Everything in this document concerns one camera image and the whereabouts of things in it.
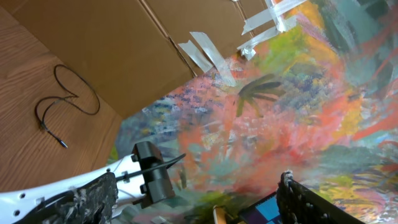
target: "wooden floor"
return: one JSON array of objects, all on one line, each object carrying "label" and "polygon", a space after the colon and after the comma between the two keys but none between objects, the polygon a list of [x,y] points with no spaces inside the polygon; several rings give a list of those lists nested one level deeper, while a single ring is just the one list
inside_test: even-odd
[{"label": "wooden floor", "polygon": [[[39,129],[36,102],[45,96],[67,95],[52,75],[58,63],[54,54],[0,7],[0,192],[51,183],[106,163],[121,117],[103,100],[94,116],[66,103],[47,113],[47,126],[68,149]],[[81,96],[74,101],[77,105],[95,110],[95,98],[82,81],[66,70],[60,72],[60,79]]]}]

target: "clear tape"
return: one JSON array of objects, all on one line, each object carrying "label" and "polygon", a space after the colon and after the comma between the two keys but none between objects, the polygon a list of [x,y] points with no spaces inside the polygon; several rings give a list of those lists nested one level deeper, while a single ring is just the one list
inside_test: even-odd
[{"label": "clear tape", "polygon": [[206,57],[199,51],[199,49],[189,40],[187,43],[178,44],[182,50],[189,55],[189,57],[199,66],[203,72],[209,71],[213,65],[206,59]]},{"label": "clear tape", "polygon": [[242,35],[252,31],[253,29],[274,20],[276,27],[279,31],[285,32],[286,28],[283,23],[283,19],[280,17],[285,12],[297,7],[301,3],[305,2],[306,0],[283,0],[278,4],[273,4],[271,0],[265,0],[268,6],[268,9],[263,10],[256,15],[246,19],[244,21],[243,32]]},{"label": "clear tape", "polygon": [[241,51],[241,55],[245,56],[247,60],[252,59],[253,56],[256,54],[254,47],[257,44],[260,44],[261,42],[269,40],[282,32],[287,32],[297,25],[297,17],[296,16],[292,16],[286,20],[284,20],[284,19],[282,19],[282,20],[283,20],[282,23],[284,24],[284,30],[278,30],[277,27],[272,27],[272,28],[267,29],[266,31],[262,32],[261,34],[253,37],[252,39],[250,39],[249,41],[240,45],[237,48],[238,50]]},{"label": "clear tape", "polygon": [[225,62],[223,56],[218,52],[216,46],[212,43],[210,38],[203,32],[190,33],[198,42],[200,47],[205,51],[210,60],[214,63],[225,84],[229,86],[236,86],[235,79],[229,70],[229,65]]}]

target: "abstract painting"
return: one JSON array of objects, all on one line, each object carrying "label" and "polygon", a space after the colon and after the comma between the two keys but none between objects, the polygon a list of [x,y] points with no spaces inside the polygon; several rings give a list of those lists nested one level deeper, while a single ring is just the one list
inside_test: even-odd
[{"label": "abstract painting", "polygon": [[283,171],[366,223],[398,223],[398,6],[393,0],[310,0],[297,26],[227,58],[125,119],[118,155],[152,141],[176,196],[118,222],[211,223],[277,188]]}]

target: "painted palm tree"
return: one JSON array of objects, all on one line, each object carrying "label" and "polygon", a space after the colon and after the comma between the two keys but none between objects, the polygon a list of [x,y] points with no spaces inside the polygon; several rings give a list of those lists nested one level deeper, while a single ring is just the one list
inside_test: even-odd
[{"label": "painted palm tree", "polygon": [[259,105],[256,103],[255,99],[275,102],[277,101],[277,99],[269,97],[267,95],[280,97],[285,94],[284,90],[280,90],[277,88],[281,85],[281,82],[266,82],[270,79],[273,79],[274,77],[274,74],[264,75],[263,77],[252,81],[242,88],[242,90],[238,93],[239,100],[238,109],[236,110],[236,117],[242,115],[245,101],[247,101],[256,110],[256,114],[258,117],[262,117]]}]

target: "duct tape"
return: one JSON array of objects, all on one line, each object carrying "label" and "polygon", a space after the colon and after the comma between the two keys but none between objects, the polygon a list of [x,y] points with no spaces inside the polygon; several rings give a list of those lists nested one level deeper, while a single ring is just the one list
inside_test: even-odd
[{"label": "duct tape", "polygon": [[285,32],[286,28],[284,27],[283,21],[281,20],[282,18],[280,18],[280,16],[305,1],[306,0],[283,0],[278,4],[273,4],[272,0],[266,0],[268,9],[257,13],[249,19],[246,19],[244,21],[242,35],[271,20],[274,20],[279,31]]},{"label": "duct tape", "polygon": [[272,27],[267,29],[266,31],[262,32],[261,34],[253,37],[252,39],[248,40],[246,43],[240,45],[237,49],[241,51],[241,55],[245,56],[246,59],[250,60],[256,54],[254,47],[261,42],[269,40],[282,32],[287,32],[290,29],[294,28],[297,25],[297,17],[292,16],[286,20],[282,19],[282,23],[284,24],[285,30],[278,30],[277,27]]},{"label": "duct tape", "polygon": [[205,51],[207,56],[216,66],[221,78],[226,85],[236,86],[234,77],[229,70],[229,65],[225,62],[223,56],[218,52],[216,46],[212,43],[210,38],[202,32],[190,32],[192,37],[198,42],[200,47]]},{"label": "duct tape", "polygon": [[189,57],[199,66],[203,72],[209,71],[213,65],[206,59],[206,57],[199,51],[199,49],[189,40],[187,43],[178,44],[182,50],[189,55]]}]

